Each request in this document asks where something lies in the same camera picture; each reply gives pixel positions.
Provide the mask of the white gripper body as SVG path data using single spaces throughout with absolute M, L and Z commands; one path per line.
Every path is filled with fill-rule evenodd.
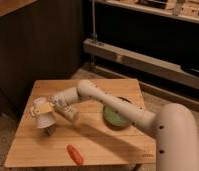
M 78 111 L 71 106 L 56 107 L 55 111 L 70 122 L 76 122 L 79 118 Z

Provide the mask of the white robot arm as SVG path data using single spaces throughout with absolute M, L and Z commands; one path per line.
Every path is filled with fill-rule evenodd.
M 38 128 L 56 123 L 53 112 L 75 122 L 78 112 L 72 104 L 95 100 L 125 118 L 138 130 L 156 140 L 156 171 L 199 171 L 199 135 L 195 118 L 184 105 L 169 103 L 158 114 L 113 96 L 90 80 L 37 98 L 30 108 Z

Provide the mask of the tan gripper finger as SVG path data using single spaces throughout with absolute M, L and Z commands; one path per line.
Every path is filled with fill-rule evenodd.
M 31 115 L 36 116 L 36 115 L 41 115 L 45 113 L 49 113 L 53 111 L 53 105 L 49 102 L 46 102 L 44 104 L 40 104 L 39 106 L 32 107 L 30 109 Z

